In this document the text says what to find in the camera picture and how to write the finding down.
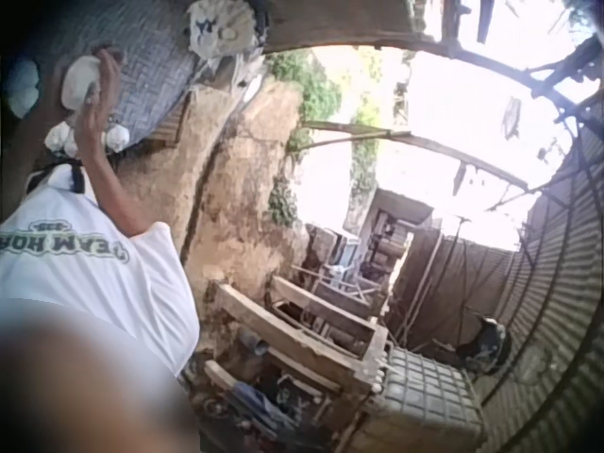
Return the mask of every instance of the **man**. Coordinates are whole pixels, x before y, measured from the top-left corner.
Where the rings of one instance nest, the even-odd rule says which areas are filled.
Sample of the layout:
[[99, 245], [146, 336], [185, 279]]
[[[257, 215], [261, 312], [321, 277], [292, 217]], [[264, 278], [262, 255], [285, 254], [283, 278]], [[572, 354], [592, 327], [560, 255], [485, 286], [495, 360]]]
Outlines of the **man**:
[[123, 59], [110, 48], [95, 55], [100, 91], [91, 86], [74, 126], [81, 164], [30, 178], [19, 205], [46, 133], [66, 113], [61, 70], [3, 152], [0, 298], [87, 312], [139, 340], [177, 375], [199, 337], [193, 295], [170, 228], [149, 220], [109, 165], [101, 135], [119, 99]]

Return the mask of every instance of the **white t-shirt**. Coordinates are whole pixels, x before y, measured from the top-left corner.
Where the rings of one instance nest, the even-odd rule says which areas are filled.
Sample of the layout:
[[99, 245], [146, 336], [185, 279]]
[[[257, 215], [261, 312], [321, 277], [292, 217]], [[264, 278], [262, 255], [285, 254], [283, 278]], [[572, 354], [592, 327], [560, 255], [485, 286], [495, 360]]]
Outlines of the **white t-shirt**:
[[199, 321], [170, 228], [124, 236], [99, 209], [86, 175], [71, 192], [60, 165], [0, 226], [0, 298], [60, 304], [103, 319], [180, 373]]

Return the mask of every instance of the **corrugated metal wall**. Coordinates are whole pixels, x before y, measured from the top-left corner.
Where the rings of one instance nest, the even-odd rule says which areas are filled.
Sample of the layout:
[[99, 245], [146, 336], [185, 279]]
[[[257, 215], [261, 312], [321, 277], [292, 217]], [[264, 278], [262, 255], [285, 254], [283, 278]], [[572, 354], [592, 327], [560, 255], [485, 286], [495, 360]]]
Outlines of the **corrugated metal wall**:
[[[601, 118], [603, 106], [593, 108]], [[604, 153], [585, 128], [585, 158]], [[579, 168], [577, 144], [554, 177]], [[550, 192], [568, 209], [542, 195], [528, 218], [528, 252], [513, 260], [497, 314], [512, 332], [508, 367], [476, 383], [490, 425], [481, 452], [568, 451], [586, 417], [604, 397], [602, 329], [602, 218], [604, 166], [580, 172]], [[517, 376], [524, 355], [537, 347], [551, 355], [533, 382]]]
[[[406, 264], [394, 285], [391, 315], [387, 319], [394, 335], [409, 310], [438, 236], [438, 230], [428, 229], [418, 231], [413, 237]], [[436, 347], [432, 339], [457, 346], [476, 336], [480, 328], [478, 318], [461, 307], [487, 316], [494, 314], [512, 255], [513, 252], [463, 239], [456, 243], [454, 237], [443, 238], [426, 280], [426, 298], [406, 347], [409, 350], [419, 347], [419, 352], [426, 357], [450, 361], [449, 353]]]

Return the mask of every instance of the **gray plastic crate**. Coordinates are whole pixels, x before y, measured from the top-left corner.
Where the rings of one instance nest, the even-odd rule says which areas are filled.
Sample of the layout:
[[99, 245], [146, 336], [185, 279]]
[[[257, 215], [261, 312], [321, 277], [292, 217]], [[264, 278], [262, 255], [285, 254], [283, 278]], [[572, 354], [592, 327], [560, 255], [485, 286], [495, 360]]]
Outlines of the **gray plastic crate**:
[[470, 452], [485, 440], [482, 412], [467, 375], [393, 348], [384, 391], [367, 405], [350, 453]]

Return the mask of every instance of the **dirt ground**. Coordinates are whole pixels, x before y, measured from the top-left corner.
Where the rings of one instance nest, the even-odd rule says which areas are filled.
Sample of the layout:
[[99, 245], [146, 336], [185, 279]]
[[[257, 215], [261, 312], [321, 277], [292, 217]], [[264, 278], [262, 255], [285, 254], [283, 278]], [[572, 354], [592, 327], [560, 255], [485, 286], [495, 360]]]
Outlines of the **dirt ground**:
[[126, 188], [172, 228], [201, 321], [197, 351], [214, 357], [232, 344], [237, 326], [213, 305], [209, 283], [228, 281], [262, 303], [270, 275], [300, 264], [309, 240], [300, 222], [277, 226], [267, 214], [275, 176], [291, 172], [285, 142], [300, 93], [267, 81], [231, 115], [241, 95], [196, 90], [177, 149], [127, 159], [118, 170]]

